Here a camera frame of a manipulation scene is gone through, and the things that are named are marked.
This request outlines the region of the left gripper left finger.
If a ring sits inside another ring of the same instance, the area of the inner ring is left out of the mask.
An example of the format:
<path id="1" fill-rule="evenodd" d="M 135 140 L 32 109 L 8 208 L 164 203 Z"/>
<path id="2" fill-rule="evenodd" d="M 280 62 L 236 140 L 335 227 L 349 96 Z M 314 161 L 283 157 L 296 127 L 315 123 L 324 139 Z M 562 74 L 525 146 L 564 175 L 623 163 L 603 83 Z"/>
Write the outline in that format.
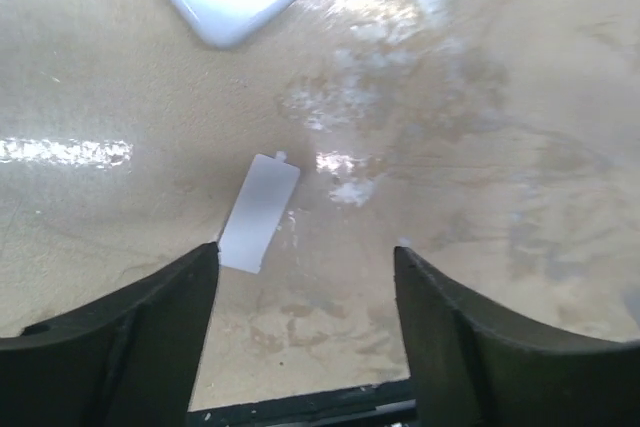
<path id="1" fill-rule="evenodd" d="M 186 425 L 218 277 L 206 243 L 2 339 L 2 425 Z"/>

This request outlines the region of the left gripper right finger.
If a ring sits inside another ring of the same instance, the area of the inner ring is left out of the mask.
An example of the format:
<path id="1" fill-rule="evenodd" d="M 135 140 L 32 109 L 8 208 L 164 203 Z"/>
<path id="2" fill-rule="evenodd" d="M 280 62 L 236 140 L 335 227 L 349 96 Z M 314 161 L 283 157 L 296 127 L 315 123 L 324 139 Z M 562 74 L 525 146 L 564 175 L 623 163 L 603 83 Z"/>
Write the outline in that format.
<path id="1" fill-rule="evenodd" d="M 394 249 L 396 305 L 425 426 L 636 426 L 639 344 L 516 313 Z"/>

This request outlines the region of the white battery cover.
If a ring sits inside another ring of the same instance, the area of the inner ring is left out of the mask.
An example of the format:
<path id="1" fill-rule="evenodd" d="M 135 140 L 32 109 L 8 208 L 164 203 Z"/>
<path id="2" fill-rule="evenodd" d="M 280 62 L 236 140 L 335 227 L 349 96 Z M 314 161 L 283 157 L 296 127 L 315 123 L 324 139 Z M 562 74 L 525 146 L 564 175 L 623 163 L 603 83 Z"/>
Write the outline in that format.
<path id="1" fill-rule="evenodd" d="M 223 267 L 260 272 L 299 178 L 283 151 L 254 157 L 219 238 Z"/>

